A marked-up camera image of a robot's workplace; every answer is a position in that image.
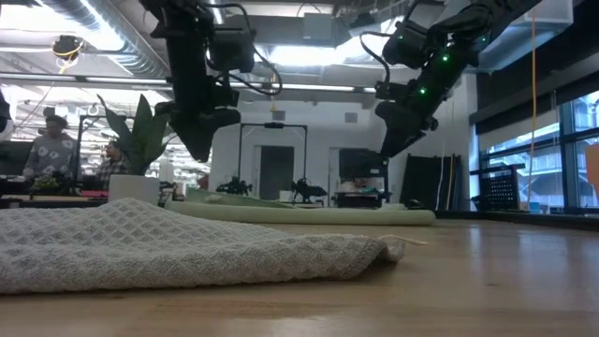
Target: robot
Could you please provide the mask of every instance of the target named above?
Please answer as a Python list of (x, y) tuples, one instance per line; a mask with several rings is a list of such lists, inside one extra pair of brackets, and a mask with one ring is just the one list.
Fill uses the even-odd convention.
[[(375, 113), (387, 126), (380, 154), (393, 157), (434, 131), (438, 122), (433, 114), (449, 98), (452, 87), (468, 66), (478, 66), (478, 54), (495, 40), (516, 18), (542, 0), (474, 0), (453, 17), (426, 29), (410, 20), (418, 4), (415, 0), (403, 22), (387, 36), (383, 58), (362, 47), (386, 69), (383, 81), (375, 85), (376, 97), (384, 101)], [(212, 136), (219, 128), (240, 122), (236, 107), (239, 93), (230, 87), (229, 74), (238, 69), (250, 72), (254, 66), (254, 34), (245, 9), (239, 4), (210, 4), (195, 0), (140, 0), (159, 21), (152, 37), (167, 42), (174, 101), (157, 113), (168, 113), (170, 125), (190, 154), (208, 160)], [(245, 27), (231, 29), (214, 25), (211, 8), (237, 7)], [(210, 51), (210, 60), (206, 59)], [(263, 62), (269, 65), (264, 57)], [(391, 65), (403, 64), (421, 69), (417, 79), (407, 84), (389, 81)], [(218, 71), (208, 75), (207, 66)], [(281, 77), (271, 67), (279, 84)], [(281, 85), (264, 95), (276, 95)]]

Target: orange cord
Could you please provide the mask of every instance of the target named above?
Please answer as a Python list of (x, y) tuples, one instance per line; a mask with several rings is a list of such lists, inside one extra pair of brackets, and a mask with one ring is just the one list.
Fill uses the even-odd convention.
[(533, 14), (533, 135), (531, 137), (531, 159), (529, 161), (528, 167), (528, 199), (527, 199), (527, 210), (531, 210), (531, 195), (532, 195), (532, 187), (531, 184), (533, 182), (533, 158), (534, 158), (534, 130), (536, 130), (536, 19), (534, 15), (534, 8), (532, 10)]

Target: table surface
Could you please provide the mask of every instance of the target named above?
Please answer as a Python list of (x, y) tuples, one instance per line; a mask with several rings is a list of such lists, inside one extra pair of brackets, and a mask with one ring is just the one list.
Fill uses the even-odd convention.
[(0, 336), (599, 336), (599, 235), (484, 221), (273, 226), (427, 241), (357, 279), (0, 297)]

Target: door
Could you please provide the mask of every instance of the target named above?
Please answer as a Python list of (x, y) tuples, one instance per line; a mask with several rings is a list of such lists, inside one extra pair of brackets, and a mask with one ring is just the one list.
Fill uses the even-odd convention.
[(261, 147), (258, 189), (261, 199), (278, 200), (279, 191), (291, 189), (294, 158), (292, 146)]

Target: monitor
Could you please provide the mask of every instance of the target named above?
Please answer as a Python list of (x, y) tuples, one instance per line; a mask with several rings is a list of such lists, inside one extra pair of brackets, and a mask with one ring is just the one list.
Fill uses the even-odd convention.
[(0, 175), (22, 175), (33, 145), (32, 141), (1, 141)]

